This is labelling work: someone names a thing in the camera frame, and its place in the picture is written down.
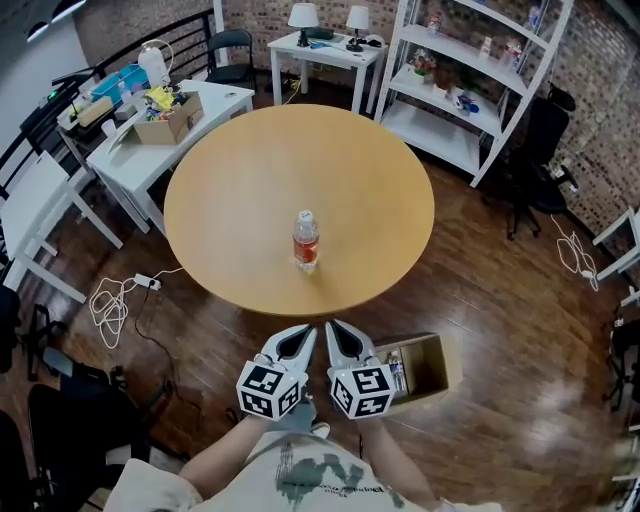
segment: lamp shade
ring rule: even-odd
[[[293,4],[291,16],[289,16],[289,26],[296,28],[317,27],[318,13],[316,6],[309,3]]]
[[[349,12],[347,27],[367,30],[369,28],[369,8],[362,5],[354,5]]]
[[[60,21],[62,18],[69,16],[76,9],[80,9],[87,0],[62,0],[53,10],[52,23]]]
[[[36,37],[42,34],[45,30],[47,30],[48,26],[49,26],[48,23],[45,23],[44,21],[39,21],[33,27],[31,27],[31,30],[29,30],[29,33],[27,34],[27,43],[30,43]]]

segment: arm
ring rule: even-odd
[[[247,416],[205,451],[191,459],[180,476],[206,500],[222,491],[242,470],[245,460],[271,421]]]
[[[426,477],[391,437],[382,420],[360,420],[357,424],[364,455],[378,480],[409,501],[435,510],[439,503],[433,497]]]

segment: white lamp shade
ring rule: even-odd
[[[347,27],[367,30],[369,28],[369,8],[362,5],[354,5],[349,12]]]
[[[291,16],[289,16],[290,27],[308,28],[317,27],[319,24],[318,13],[314,4],[293,4]]]

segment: open cardboard box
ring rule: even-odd
[[[204,112],[197,92],[185,93],[187,101],[166,121],[137,121],[133,127],[142,144],[179,144],[202,119]]]
[[[407,382],[407,394],[397,394],[387,414],[438,403],[462,380],[460,354],[452,339],[421,333],[377,340],[375,345],[383,363],[392,351],[400,351]]]

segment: white desk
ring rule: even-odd
[[[203,118],[195,124],[182,142],[166,146],[125,142],[109,152],[111,141],[106,140],[87,159],[144,233],[149,231],[149,226],[143,218],[151,219],[166,236],[164,217],[149,196],[149,187],[213,128],[229,120],[236,112],[253,110],[251,98],[255,92],[250,89],[196,80],[184,80],[182,88],[185,92],[198,92],[204,112]],[[126,130],[143,114],[139,113],[129,119],[118,129],[118,133]]]
[[[311,47],[298,46],[298,37],[300,32],[289,34],[288,36],[276,39],[268,44],[271,48],[271,73],[273,82],[273,104],[282,105],[282,90],[280,87],[280,55],[291,55],[296,59],[300,59],[300,90],[302,94],[306,94],[309,90],[309,67],[308,61],[336,66],[343,69],[356,68],[356,85],[353,91],[353,101],[351,102],[351,112],[360,113],[360,103],[362,102],[362,92],[364,90],[364,78],[367,74],[367,68],[375,63],[373,71],[373,80],[369,90],[369,101],[367,102],[367,114],[371,114],[373,110],[373,100],[378,92],[378,84],[380,83],[380,75],[382,74],[382,66],[384,64],[384,55],[386,46],[381,48],[373,48],[363,45],[361,53],[350,52],[346,46],[352,36],[336,34],[343,36],[339,43],[331,43],[331,47],[317,48],[312,50]]]
[[[78,302],[84,302],[85,295],[38,265],[25,252],[27,245],[36,240],[52,256],[58,254],[56,249],[38,235],[38,230],[64,195],[75,203],[113,245],[118,249],[122,247],[122,241],[89,208],[68,180],[69,175],[64,169],[48,153],[42,153],[11,191],[9,199],[0,210],[0,219],[10,260],[15,259],[61,292]]]

